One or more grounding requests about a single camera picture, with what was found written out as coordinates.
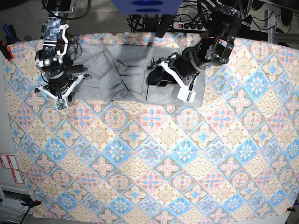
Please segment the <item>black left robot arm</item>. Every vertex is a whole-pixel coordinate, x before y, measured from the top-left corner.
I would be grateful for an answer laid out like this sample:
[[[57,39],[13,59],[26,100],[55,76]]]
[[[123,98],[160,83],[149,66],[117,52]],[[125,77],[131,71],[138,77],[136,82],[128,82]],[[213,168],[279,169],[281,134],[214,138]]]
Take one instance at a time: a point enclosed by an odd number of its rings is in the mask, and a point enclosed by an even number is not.
[[[181,54],[152,61],[147,84],[165,87],[168,84],[195,85],[198,75],[208,65],[221,66],[229,62],[234,40],[249,15],[251,0],[199,0],[200,22],[205,28],[200,42],[185,48]]]

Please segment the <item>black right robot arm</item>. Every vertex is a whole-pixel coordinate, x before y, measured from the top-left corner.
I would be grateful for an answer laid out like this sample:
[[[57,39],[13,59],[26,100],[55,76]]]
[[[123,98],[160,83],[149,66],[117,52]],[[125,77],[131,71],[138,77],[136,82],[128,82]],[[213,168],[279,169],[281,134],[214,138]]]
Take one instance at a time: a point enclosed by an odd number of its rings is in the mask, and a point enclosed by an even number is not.
[[[74,74],[82,72],[84,66],[74,65],[71,60],[78,50],[78,42],[67,32],[67,21],[84,18],[91,9],[91,1],[87,2],[87,10],[83,15],[68,17],[75,4],[75,0],[42,1],[42,9],[49,15],[42,27],[43,46],[36,53],[35,61],[46,85],[36,88],[36,93],[43,91],[51,98],[67,98],[79,82],[79,77]]]

